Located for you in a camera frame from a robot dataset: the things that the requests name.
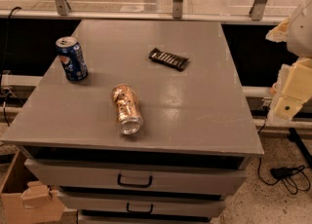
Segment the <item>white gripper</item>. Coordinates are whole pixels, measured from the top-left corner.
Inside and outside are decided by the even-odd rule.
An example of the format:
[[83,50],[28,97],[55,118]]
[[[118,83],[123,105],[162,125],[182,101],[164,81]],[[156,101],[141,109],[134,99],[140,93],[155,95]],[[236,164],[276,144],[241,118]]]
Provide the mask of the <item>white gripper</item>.
[[270,124],[288,124],[312,97],[312,59],[300,57],[292,65],[280,69],[280,95],[275,94],[267,115]]

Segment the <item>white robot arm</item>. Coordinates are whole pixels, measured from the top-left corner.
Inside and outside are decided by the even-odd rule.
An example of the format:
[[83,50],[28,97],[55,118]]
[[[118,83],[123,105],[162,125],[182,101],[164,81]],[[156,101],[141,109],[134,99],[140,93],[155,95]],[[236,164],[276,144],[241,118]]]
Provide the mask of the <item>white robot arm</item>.
[[286,123],[312,98],[312,0],[303,0],[292,15],[270,30],[265,38],[285,42],[298,56],[292,65],[281,66],[268,113],[269,123]]

